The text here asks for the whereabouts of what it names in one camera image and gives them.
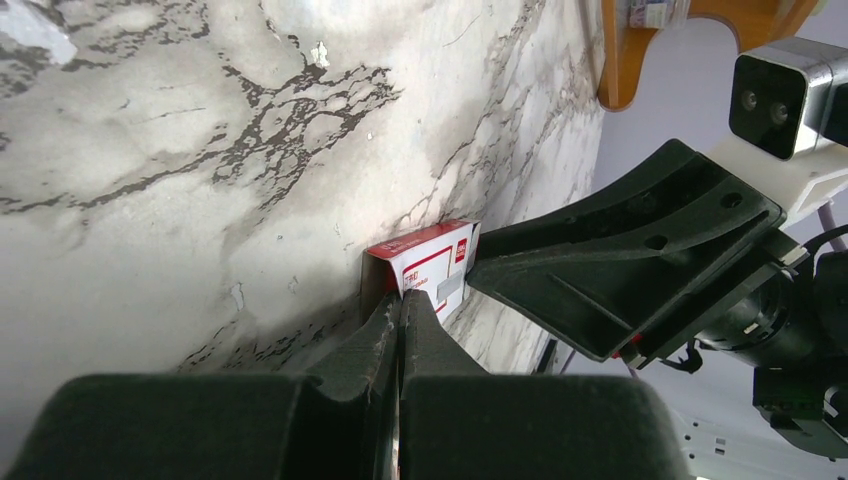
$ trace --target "small cardboard box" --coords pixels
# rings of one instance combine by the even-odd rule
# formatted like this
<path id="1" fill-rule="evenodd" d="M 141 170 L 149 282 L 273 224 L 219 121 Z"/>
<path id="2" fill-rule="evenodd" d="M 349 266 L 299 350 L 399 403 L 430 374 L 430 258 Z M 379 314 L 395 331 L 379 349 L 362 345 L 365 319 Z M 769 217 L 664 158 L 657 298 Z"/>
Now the small cardboard box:
<path id="1" fill-rule="evenodd" d="M 417 289 L 427 292 L 444 322 L 462 303 L 479 237 L 480 222 L 449 220 L 367 249 L 362 257 L 363 320 L 386 293 L 399 290 L 403 297 Z"/>

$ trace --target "white floor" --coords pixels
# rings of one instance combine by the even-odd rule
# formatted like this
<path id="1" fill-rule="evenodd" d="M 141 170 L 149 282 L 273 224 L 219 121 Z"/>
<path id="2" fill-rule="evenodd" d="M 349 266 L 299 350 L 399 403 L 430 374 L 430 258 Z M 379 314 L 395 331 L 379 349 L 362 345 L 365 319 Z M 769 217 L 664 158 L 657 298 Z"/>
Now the white floor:
<path id="1" fill-rule="evenodd" d="M 64 66 L 0 34 L 0 468 L 71 377 L 299 368 L 365 247 L 587 194 L 594 3 L 62 2 Z M 447 326 L 492 371 L 546 338 L 476 294 Z"/>

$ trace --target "marble table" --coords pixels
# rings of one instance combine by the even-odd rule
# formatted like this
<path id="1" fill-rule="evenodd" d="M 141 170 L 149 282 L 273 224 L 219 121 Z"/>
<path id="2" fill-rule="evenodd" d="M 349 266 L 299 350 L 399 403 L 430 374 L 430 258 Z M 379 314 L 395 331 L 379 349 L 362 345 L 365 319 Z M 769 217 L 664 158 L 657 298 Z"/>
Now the marble table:
<path id="1" fill-rule="evenodd" d="M 9 445 L 74 376 L 302 368 L 367 246 L 590 190 L 597 2 L 7 1 L 75 52 L 0 33 Z M 474 292 L 445 327 L 494 372 L 547 339 Z"/>

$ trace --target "wooden stand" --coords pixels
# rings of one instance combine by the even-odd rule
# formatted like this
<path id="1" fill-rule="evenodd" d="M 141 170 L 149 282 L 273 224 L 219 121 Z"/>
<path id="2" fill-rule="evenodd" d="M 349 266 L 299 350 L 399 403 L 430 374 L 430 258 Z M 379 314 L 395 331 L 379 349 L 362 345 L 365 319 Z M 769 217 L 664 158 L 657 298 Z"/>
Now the wooden stand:
<path id="1" fill-rule="evenodd" d="M 794 35 L 818 0 L 692 0 L 688 18 L 711 18 L 730 28 L 740 52 Z M 628 0 L 603 0 L 606 63 L 598 100 L 610 111 L 633 103 L 642 63 L 660 30 L 630 28 Z"/>

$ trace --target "white wall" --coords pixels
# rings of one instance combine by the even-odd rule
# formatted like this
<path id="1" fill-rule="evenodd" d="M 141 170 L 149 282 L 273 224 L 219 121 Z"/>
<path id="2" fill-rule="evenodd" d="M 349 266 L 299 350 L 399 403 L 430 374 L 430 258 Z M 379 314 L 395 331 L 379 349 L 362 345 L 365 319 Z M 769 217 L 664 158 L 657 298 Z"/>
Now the white wall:
<path id="1" fill-rule="evenodd" d="M 799 36 L 848 47 L 848 2 L 831 1 L 801 28 Z M 730 30 L 712 20 L 690 20 L 682 30 L 657 36 L 645 59 L 633 105 L 608 113 L 595 170 L 600 189 L 635 167 L 669 138 L 707 151 L 728 135 L 729 91 L 736 59 Z M 836 198 L 836 220 L 848 223 L 848 193 Z M 805 241 L 821 227 L 815 216 L 794 225 L 789 233 Z M 780 438 L 751 406 L 752 369 L 722 354 L 705 352 L 705 366 L 695 376 L 661 365 L 642 374 L 675 408 L 705 420 Z M 626 375 L 619 361 L 595 364 L 575 359 L 569 373 Z"/>

